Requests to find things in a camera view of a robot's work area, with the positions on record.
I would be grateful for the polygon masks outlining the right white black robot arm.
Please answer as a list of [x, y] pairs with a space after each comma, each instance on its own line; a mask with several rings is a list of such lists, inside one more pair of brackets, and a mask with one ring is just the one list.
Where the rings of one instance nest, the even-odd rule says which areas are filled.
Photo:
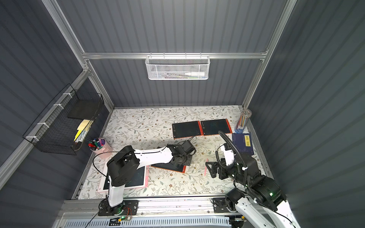
[[278, 184], [261, 174], [257, 162], [251, 156], [234, 155], [233, 162], [226, 159], [207, 161], [212, 178], [232, 178], [235, 186], [223, 198], [212, 198], [215, 213], [239, 213], [242, 218], [232, 218], [233, 228], [241, 227], [248, 220], [256, 228], [298, 228], [300, 225], [292, 213], [286, 195]]

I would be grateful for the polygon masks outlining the red tablet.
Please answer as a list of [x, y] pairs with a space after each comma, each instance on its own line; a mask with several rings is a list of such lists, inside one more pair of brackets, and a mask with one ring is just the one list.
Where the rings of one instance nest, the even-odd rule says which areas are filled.
[[174, 166], [173, 164], [170, 164], [170, 163], [153, 164], [153, 165], [151, 165], [151, 167], [164, 169], [164, 170], [169, 170], [169, 171], [174, 171], [174, 172], [178, 172], [178, 173], [185, 173], [185, 170], [186, 170], [185, 165]]
[[174, 139], [203, 135], [200, 121], [173, 123], [172, 129]]
[[232, 129], [228, 119], [206, 120], [201, 121], [203, 135], [218, 135], [219, 131], [225, 134], [231, 134]]

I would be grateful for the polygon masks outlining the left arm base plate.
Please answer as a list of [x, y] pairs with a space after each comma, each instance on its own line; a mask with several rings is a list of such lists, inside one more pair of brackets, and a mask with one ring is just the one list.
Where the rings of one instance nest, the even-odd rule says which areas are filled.
[[107, 199], [99, 204], [98, 216], [134, 216], [138, 210], [138, 200], [125, 200], [121, 204], [111, 207]]

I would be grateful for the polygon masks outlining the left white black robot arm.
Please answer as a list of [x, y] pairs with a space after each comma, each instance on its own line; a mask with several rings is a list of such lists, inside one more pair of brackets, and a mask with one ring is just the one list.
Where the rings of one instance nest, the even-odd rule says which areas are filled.
[[196, 148], [190, 140], [152, 150], [137, 150], [131, 145], [125, 146], [107, 162], [109, 206], [113, 208], [123, 203], [125, 185], [132, 180], [138, 169], [160, 163], [189, 166], [195, 153]]

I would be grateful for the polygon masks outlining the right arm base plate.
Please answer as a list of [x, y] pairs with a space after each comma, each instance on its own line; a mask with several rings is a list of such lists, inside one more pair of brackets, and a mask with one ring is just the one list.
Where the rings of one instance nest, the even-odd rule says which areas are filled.
[[211, 204], [215, 213], [235, 213], [237, 211], [232, 211], [227, 207], [226, 200], [224, 197], [211, 198]]

